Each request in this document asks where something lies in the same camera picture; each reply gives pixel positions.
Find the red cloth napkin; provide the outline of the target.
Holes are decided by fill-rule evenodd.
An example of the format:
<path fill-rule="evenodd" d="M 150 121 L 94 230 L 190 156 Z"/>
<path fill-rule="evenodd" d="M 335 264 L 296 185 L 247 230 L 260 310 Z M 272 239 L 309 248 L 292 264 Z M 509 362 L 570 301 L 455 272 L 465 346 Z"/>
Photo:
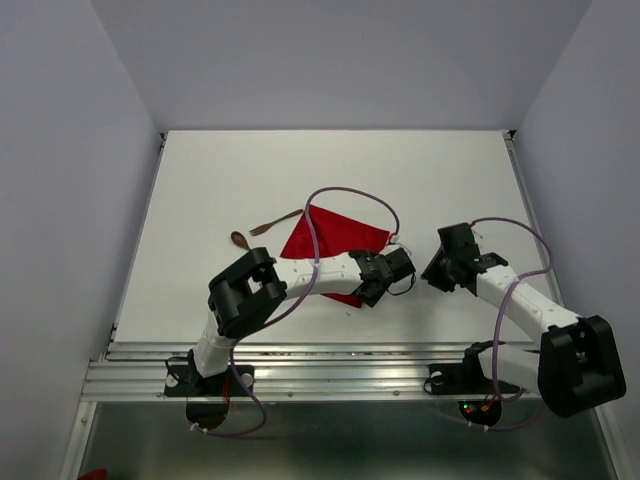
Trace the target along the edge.
<path fill-rule="evenodd" d="M 353 250 L 379 253 L 388 244 L 392 233 L 312 205 L 313 222 L 321 258 L 333 257 Z M 312 258 L 314 249 L 304 217 L 295 225 L 281 252 L 285 259 Z"/>

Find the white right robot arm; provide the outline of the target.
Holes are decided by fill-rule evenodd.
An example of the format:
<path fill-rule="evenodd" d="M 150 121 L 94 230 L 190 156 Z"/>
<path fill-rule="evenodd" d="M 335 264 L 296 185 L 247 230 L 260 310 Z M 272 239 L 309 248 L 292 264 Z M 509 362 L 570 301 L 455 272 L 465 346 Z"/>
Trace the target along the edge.
<path fill-rule="evenodd" d="M 439 229 L 440 246 L 422 279 L 443 292 L 463 288 L 497 308 L 496 320 L 511 320 L 533 342 L 510 346 L 498 336 L 466 348 L 458 363 L 432 364 L 424 389 L 431 395 L 468 397 L 506 392 L 538 395 L 560 418 L 618 400 L 626 380 L 611 325 L 581 316 L 549 299 L 517 274 L 500 255 L 480 250 L 473 227 Z"/>

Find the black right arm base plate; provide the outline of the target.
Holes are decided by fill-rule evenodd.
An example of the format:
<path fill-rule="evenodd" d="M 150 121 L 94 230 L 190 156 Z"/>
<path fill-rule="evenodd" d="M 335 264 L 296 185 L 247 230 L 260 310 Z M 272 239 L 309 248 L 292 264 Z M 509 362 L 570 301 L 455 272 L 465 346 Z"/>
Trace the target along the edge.
<path fill-rule="evenodd" d="M 432 363 L 427 370 L 423 388 L 431 395 L 473 396 L 495 392 L 492 381 L 479 366 L 465 366 L 462 362 Z"/>

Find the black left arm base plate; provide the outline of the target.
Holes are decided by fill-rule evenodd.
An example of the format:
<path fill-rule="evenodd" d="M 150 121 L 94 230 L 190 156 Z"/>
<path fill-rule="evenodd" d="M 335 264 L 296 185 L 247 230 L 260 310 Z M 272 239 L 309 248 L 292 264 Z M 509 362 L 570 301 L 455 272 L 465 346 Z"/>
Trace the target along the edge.
<path fill-rule="evenodd" d="M 212 377 L 201 377 L 195 366 L 186 357 L 173 356 L 165 361 L 166 377 L 164 395 L 169 398 L 222 398 L 245 397 L 247 390 L 253 391 L 252 366 L 237 366 L 239 378 L 250 380 L 248 386 L 242 386 L 232 369 L 228 367 L 223 373 Z"/>

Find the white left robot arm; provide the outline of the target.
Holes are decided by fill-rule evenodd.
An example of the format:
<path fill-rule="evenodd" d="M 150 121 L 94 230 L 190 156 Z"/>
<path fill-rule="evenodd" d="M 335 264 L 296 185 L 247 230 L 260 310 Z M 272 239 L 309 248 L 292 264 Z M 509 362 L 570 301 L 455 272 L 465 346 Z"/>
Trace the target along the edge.
<path fill-rule="evenodd" d="M 373 307 L 389 288 L 415 277 L 405 250 L 366 250 L 311 259 L 275 258 L 263 248 L 249 250 L 209 283 L 208 320 L 188 354 L 187 381 L 199 393 L 215 392 L 229 365 L 231 349 L 263 330 L 285 301 L 309 295 L 353 295 Z"/>

